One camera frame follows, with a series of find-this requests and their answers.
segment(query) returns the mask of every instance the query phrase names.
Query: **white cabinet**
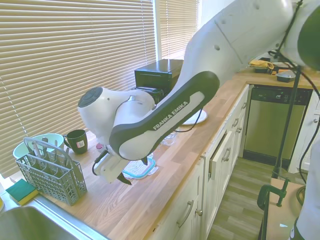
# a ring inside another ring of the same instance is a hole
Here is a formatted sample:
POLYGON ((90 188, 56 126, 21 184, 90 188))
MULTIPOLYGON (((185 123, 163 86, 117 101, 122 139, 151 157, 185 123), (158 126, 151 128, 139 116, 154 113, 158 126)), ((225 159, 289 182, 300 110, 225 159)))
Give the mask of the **white cabinet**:
POLYGON ((247 85, 149 239, 207 239, 239 154, 248 90, 247 85))
POLYGON ((232 128, 232 132, 234 135, 233 139, 233 148, 232 148, 232 156, 231 156, 231 167, 234 169, 234 166, 236 164, 238 155, 239 155, 239 150, 240 150, 240 144, 241 144, 241 139, 242 139, 242 134, 244 132, 244 122, 245 122, 245 113, 246 111, 243 110, 240 112, 238 119, 238 124, 235 125, 232 128))
MULTIPOLYGON (((319 121, 319 115, 317 115, 317 114, 314 114, 313 118, 305 120, 305 123, 307 125, 307 131, 306 131, 305 139, 303 141, 304 144, 302 146, 302 151, 300 152, 300 155, 299 155, 299 161, 297 162, 297 165, 296 165, 297 169, 299 168, 299 165, 300 165, 300 159, 302 158, 305 150, 307 149, 311 138, 315 134, 315 131, 316 131, 316 128, 318 125, 318 121, 319 121)), ((319 137, 320 137, 320 132, 318 131, 318 133, 317 133, 315 139, 313 140, 308 152, 306 153, 306 155, 303 158, 301 169, 309 171, 311 148, 312 148, 313 144, 319 139, 319 137)))
POLYGON ((248 91, 249 86, 242 91, 217 136, 203 154, 202 240, 208 237, 239 155, 248 91))
POLYGON ((231 152, 233 146, 233 132, 229 131, 222 142, 222 145, 216 151, 216 155, 212 159, 212 169, 219 169, 219 173, 216 172, 214 179, 218 182, 217 188, 217 207, 219 207, 221 200, 226 191, 229 178, 231 175, 231 152))
POLYGON ((184 219, 186 221, 179 229, 174 240, 198 240, 200 239, 200 216, 197 214, 198 211, 199 198, 196 197, 195 200, 189 201, 189 211, 187 214, 180 220, 180 224, 184 219))
MULTIPOLYGON (((295 144, 295 148, 293 151, 293 155, 291 158, 290 166, 288 169, 289 173, 297 173, 299 171, 300 160, 307 149, 307 146, 313 137, 316 127, 319 121, 320 116, 320 102, 315 91, 312 92, 311 99, 309 101, 303 123, 301 125, 301 129, 298 135, 298 139, 295 144)), ((316 138, 313 143, 317 141, 320 137, 320 131, 318 132, 316 138)), ((303 158, 301 169, 308 171, 310 165, 310 152, 311 147, 305 157, 303 158)))
POLYGON ((151 240, 199 240, 204 160, 201 158, 165 211, 151 240))

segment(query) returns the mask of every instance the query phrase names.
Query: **mug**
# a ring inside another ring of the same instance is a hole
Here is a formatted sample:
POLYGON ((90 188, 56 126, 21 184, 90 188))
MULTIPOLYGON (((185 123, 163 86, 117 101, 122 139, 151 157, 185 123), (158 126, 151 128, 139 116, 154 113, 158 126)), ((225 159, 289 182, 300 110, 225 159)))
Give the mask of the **mug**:
POLYGON ((71 148, 75 154, 84 154, 88 150, 88 139, 85 130, 73 130, 67 135, 63 135, 63 137, 64 144, 71 148))

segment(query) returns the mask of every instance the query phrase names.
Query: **green clamp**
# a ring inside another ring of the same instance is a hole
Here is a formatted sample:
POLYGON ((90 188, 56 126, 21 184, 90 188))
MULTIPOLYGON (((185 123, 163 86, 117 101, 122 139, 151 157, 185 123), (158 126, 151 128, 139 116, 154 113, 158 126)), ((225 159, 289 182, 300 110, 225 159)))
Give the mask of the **green clamp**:
POLYGON ((286 190, 287 190, 288 183, 290 182, 290 180, 287 177, 282 177, 282 178, 285 179, 282 189, 276 188, 275 186, 272 186, 270 184, 265 184, 261 187, 258 195, 258 199, 256 201, 256 204, 261 210, 265 210, 266 196, 267 196, 267 193, 269 192, 277 194, 279 196, 279 200, 276 205, 278 207, 282 206, 282 201, 287 194, 286 190))

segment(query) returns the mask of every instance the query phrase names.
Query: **light blue bowl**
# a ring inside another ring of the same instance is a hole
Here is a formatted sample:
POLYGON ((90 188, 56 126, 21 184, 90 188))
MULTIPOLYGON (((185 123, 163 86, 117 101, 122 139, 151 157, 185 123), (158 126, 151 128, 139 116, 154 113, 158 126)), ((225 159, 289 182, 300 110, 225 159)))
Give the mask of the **light blue bowl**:
MULTIPOLYGON (((48 139, 48 143, 49 144, 52 144, 52 145, 55 145, 55 140, 57 140, 58 142, 58 147, 61 148, 61 149, 64 149, 64 137, 60 134, 57 134, 57 133, 46 133, 46 134, 42 134, 42 135, 38 135, 38 136, 34 136, 33 139, 36 139, 36 140, 42 140, 42 138, 45 137, 48 139)), ((48 148, 47 149, 47 152, 52 152, 53 149, 51 148, 48 148)), ((13 156, 16 158, 16 159, 19 159, 19 158, 22 158, 24 155, 28 154, 29 153, 29 150, 27 148, 27 146, 25 145, 24 142, 20 143, 14 150, 13 150, 13 156)))

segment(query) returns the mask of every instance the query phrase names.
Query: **cutlery basket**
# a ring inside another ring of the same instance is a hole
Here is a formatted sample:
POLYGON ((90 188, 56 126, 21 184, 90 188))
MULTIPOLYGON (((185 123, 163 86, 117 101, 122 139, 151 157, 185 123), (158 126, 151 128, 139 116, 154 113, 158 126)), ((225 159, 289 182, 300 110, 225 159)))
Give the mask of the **cutlery basket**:
POLYGON ((48 194, 70 206, 87 192, 80 163, 61 148, 47 142, 24 138, 29 153, 16 160, 24 178, 38 191, 48 194), (32 150, 28 142, 42 149, 32 150))

